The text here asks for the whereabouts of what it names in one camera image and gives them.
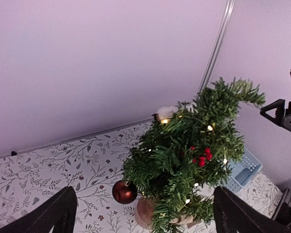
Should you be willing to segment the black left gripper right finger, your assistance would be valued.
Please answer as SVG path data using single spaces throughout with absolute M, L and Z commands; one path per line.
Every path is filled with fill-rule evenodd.
M 218 233 L 291 233 L 222 186 L 214 190 L 213 215 Z

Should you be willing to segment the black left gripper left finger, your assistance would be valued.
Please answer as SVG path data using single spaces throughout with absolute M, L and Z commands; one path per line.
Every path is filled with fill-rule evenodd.
M 64 187 L 29 214 L 0 228 L 0 233 L 72 233 L 77 196 L 73 187 Z

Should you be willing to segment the light blue plastic basket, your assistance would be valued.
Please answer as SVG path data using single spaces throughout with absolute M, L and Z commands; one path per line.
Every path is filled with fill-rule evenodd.
M 247 187 L 263 168 L 262 162 L 247 148 L 244 148 L 241 161 L 231 161 L 228 164 L 232 173 L 227 181 L 223 181 L 220 186 L 227 188 L 234 194 Z

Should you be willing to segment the red berry twig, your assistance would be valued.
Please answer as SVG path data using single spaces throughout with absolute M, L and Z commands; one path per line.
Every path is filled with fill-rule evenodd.
M 198 146 L 181 148 L 176 155 L 178 156 L 180 164 L 185 168 L 204 167 L 213 158 L 210 148 L 200 149 Z

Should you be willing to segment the dark red bauble ornament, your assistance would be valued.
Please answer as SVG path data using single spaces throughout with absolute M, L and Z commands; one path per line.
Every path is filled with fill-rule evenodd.
M 117 181 L 112 187 L 113 198 L 120 204 L 134 202 L 137 194 L 137 187 L 133 183 Z

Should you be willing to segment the small green christmas tree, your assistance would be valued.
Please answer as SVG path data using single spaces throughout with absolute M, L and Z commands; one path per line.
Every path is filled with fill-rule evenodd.
M 152 232 L 178 233 L 182 217 L 213 220 L 213 199 L 197 190 L 226 181 L 229 162 L 242 159 L 240 103 L 261 107 L 265 94 L 250 80 L 219 79 L 192 102 L 180 102 L 166 123 L 154 121 L 130 149 L 123 179 L 152 201 Z

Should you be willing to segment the white cotton berry sprig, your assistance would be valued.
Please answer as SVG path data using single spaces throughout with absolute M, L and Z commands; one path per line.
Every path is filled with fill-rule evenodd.
M 175 114 L 179 109 L 187 109 L 189 112 L 193 111 L 196 107 L 196 104 L 193 102 L 189 102 L 188 104 L 185 104 L 184 107 L 177 107 L 177 106 L 165 106 L 161 107 L 157 110 L 156 113 L 152 115 L 154 120 L 162 121 L 171 119 L 173 114 Z

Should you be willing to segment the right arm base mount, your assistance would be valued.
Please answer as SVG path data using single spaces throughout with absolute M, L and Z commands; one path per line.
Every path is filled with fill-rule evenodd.
M 271 219 L 291 229 L 291 190 L 289 188 L 284 190 Z

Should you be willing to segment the right aluminium frame post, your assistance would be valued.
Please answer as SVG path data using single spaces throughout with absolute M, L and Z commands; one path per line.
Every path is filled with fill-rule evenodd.
M 227 33 L 228 26 L 232 17 L 233 9 L 235 5 L 235 0 L 227 0 L 224 13 L 220 22 L 219 30 L 216 36 L 216 39 L 214 41 L 214 45 L 209 57 L 209 60 L 207 62 L 201 83 L 199 85 L 197 94 L 199 95 L 202 90 L 210 83 L 210 79 L 213 73 L 213 69 L 216 65 L 216 61 L 220 52 L 220 49 L 222 47 L 222 43 L 224 40 L 224 37 Z

